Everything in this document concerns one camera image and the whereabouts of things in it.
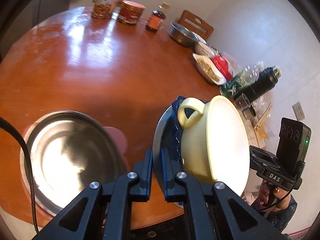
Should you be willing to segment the person's right hand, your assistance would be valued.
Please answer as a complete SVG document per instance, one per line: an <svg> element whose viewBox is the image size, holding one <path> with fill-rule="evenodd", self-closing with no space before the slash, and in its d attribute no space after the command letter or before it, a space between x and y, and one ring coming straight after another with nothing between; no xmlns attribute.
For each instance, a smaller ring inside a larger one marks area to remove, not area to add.
<svg viewBox="0 0 320 240"><path fill-rule="evenodd" d="M251 204L251 207L256 210L261 210L263 207L267 207L270 198L277 199L278 203L275 206L266 209L266 211L277 212L284 210L289 206L291 194L279 187L273 187L268 184L266 180L263 180L260 184L258 197Z"/></svg>

